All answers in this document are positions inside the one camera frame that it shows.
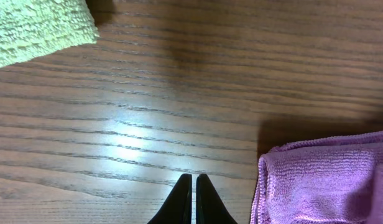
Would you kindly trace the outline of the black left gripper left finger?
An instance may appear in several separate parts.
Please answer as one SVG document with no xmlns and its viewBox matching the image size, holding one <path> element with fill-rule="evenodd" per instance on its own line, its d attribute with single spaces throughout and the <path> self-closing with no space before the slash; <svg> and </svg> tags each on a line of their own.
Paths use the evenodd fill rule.
<svg viewBox="0 0 383 224">
<path fill-rule="evenodd" d="M 191 222 L 192 175 L 182 174 L 148 224 L 190 224 Z"/>
</svg>

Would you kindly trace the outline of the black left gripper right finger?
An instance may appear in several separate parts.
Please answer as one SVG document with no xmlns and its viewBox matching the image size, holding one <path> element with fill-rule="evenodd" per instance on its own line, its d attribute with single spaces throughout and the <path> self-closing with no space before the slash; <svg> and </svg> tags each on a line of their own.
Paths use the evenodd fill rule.
<svg viewBox="0 0 383 224">
<path fill-rule="evenodd" d="M 237 224 L 206 174 L 196 180 L 196 224 Z"/>
</svg>

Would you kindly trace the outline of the pink microfiber cloth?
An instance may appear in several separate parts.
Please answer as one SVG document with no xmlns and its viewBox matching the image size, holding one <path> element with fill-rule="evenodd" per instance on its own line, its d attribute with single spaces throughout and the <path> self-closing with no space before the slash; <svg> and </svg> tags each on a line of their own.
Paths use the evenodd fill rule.
<svg viewBox="0 0 383 224">
<path fill-rule="evenodd" d="M 383 223 L 383 131 L 261 155 L 250 222 Z"/>
</svg>

